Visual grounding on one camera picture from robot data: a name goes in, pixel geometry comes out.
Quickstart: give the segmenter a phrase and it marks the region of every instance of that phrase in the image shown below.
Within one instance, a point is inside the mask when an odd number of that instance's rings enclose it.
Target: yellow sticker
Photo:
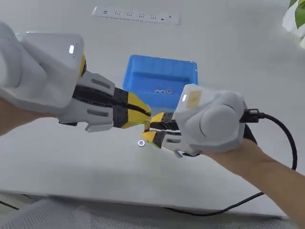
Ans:
[[[189,94],[189,98],[186,104],[186,108],[194,109],[198,107],[202,91],[191,91]]]

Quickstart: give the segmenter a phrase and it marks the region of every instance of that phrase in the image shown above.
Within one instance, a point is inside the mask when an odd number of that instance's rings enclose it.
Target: gray floor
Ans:
[[[277,218],[193,217],[163,208],[47,198],[17,211],[1,229],[295,229]]]

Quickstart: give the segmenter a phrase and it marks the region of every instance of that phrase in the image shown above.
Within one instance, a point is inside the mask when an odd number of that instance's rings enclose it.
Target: cable connector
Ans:
[[[258,109],[245,109],[241,123],[258,123],[259,119],[264,118],[264,113],[259,112]]]

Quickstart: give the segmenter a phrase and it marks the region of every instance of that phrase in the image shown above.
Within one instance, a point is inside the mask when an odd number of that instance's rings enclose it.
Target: black cable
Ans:
[[[256,111],[255,114],[249,112],[249,110],[247,111],[248,114],[250,114],[250,116],[249,116],[250,119],[251,119],[250,122],[258,122],[259,119],[264,119],[265,118],[265,119],[268,119],[268,120],[276,123],[285,132],[285,134],[288,138],[288,141],[290,143],[291,150],[292,150],[292,167],[291,167],[291,169],[296,170],[296,167],[297,167],[297,149],[296,149],[296,146],[295,146],[294,138],[292,137],[290,131],[287,129],[287,127],[281,121],[274,118],[273,116],[268,115],[268,114],[264,114],[264,113],[260,113],[258,110],[255,110],[255,111]],[[239,207],[242,204],[245,204],[245,203],[247,203],[247,202],[249,202],[249,201],[251,201],[255,198],[261,197],[262,195],[264,195],[264,193],[259,192],[259,193],[255,194],[255,195],[253,195],[253,196],[251,196],[247,199],[244,199],[243,201],[241,201],[237,204],[231,205],[231,206],[229,206],[229,207],[227,207],[223,210],[210,212],[210,213],[193,213],[193,212],[178,210],[178,209],[174,209],[174,208],[165,208],[165,209],[170,210],[170,211],[174,211],[174,212],[178,212],[178,213],[182,213],[182,214],[186,214],[186,215],[191,215],[191,216],[200,216],[200,217],[216,216],[216,215],[223,214],[223,213],[225,213],[229,210],[232,210],[236,207]]]
[[[8,203],[5,203],[5,202],[3,202],[3,201],[1,201],[1,200],[0,200],[0,204],[2,204],[2,205],[4,205],[4,206],[7,206],[7,207],[9,207],[9,208],[15,209],[15,210],[19,210],[19,208],[14,207],[13,205],[10,205],[10,204],[8,204]]]

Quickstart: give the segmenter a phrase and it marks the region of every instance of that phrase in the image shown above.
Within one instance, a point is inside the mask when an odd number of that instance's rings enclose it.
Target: green plant leaf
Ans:
[[[291,0],[288,9],[289,9],[290,7],[292,7],[296,2],[297,2],[297,0]]]
[[[300,28],[305,24],[305,1],[302,2],[295,10],[296,27]]]

